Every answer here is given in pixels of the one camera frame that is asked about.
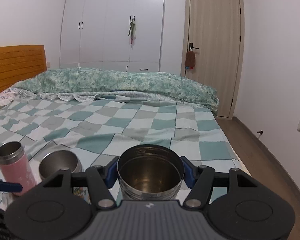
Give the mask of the orange wooden headboard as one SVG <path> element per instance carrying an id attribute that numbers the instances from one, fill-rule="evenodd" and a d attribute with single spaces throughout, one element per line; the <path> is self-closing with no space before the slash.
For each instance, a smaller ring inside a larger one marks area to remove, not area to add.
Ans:
<path id="1" fill-rule="evenodd" d="M 43 45 L 0 47 L 0 93 L 47 70 Z"/>

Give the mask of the green floral quilt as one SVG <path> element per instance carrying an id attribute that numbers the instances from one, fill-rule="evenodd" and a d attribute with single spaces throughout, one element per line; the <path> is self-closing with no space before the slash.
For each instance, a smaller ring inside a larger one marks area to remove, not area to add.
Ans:
<path id="1" fill-rule="evenodd" d="M 141 92 L 203 105 L 215 114 L 219 105 L 214 88 L 164 72 L 134 73 L 96 68 L 52 69 L 19 81 L 12 87 L 42 95 Z"/>

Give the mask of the purple floral pillow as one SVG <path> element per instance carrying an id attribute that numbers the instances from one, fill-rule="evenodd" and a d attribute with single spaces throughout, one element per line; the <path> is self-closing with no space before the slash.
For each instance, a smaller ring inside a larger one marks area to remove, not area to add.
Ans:
<path id="1" fill-rule="evenodd" d="M 0 92 L 0 108 L 9 105 L 14 101 L 20 94 L 20 89 L 18 88 L 8 88 L 3 92 Z"/>

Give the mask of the checkered teal bed blanket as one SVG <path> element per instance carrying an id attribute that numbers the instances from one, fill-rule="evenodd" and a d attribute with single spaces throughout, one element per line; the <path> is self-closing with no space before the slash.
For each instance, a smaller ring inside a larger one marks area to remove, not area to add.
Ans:
<path id="1" fill-rule="evenodd" d="M 83 168 L 106 165 L 130 147 L 154 144 L 217 172 L 245 166 L 213 114 L 213 98 L 158 94 L 89 98 L 34 95 L 0 108 L 0 146 L 20 142 L 37 182 L 39 163 L 57 150 L 73 152 Z"/>

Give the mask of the silver stainless steel cup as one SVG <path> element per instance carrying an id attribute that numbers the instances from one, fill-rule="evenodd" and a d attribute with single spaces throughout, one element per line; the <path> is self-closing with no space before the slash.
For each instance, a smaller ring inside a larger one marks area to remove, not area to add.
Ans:
<path id="1" fill-rule="evenodd" d="M 185 174 L 181 158 L 169 148 L 145 144 L 127 149 L 117 161 L 124 200 L 173 200 Z"/>

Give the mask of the light wooden door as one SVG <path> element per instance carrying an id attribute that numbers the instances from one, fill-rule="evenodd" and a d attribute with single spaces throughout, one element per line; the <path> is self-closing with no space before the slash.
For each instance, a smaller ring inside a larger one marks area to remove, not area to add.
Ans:
<path id="1" fill-rule="evenodd" d="M 241 79 L 244 50 L 243 0 L 186 0 L 180 74 L 217 90 L 217 117 L 232 119 Z M 199 50 L 196 66 L 185 69 L 189 43 Z"/>

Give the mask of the pink insulated cup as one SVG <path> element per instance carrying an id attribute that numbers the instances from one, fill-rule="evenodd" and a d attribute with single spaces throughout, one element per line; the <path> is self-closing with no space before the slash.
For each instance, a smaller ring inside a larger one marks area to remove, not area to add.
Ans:
<path id="1" fill-rule="evenodd" d="M 29 165 L 22 144 L 18 141 L 7 142 L 0 146 L 0 170 L 9 183 L 19 183 L 23 189 L 14 192 L 22 196 L 36 186 L 36 180 Z"/>

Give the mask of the white built-in wardrobe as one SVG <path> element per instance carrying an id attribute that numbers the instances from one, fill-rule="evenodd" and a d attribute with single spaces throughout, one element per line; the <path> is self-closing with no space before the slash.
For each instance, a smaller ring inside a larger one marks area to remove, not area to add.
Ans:
<path id="1" fill-rule="evenodd" d="M 65 0 L 59 66 L 126 72 L 160 69 L 165 0 Z M 129 19 L 136 39 L 129 44 Z"/>

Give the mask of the blue cartoon sticker cup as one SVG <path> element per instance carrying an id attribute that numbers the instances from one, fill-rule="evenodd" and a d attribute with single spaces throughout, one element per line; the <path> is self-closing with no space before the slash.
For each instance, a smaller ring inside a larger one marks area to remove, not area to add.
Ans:
<path id="1" fill-rule="evenodd" d="M 59 170 L 70 170 L 72 173 L 83 172 L 83 166 L 73 152 L 58 150 L 47 154 L 39 164 L 39 175 L 42 180 Z"/>

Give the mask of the hanging ornament on wardrobe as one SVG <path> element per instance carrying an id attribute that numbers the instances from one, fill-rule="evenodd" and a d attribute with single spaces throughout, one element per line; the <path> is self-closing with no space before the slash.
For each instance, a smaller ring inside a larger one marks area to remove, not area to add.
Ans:
<path id="1" fill-rule="evenodd" d="M 136 22 L 135 22 L 135 16 L 130 16 L 129 19 L 129 44 L 132 46 L 134 44 L 134 40 L 136 39 Z"/>

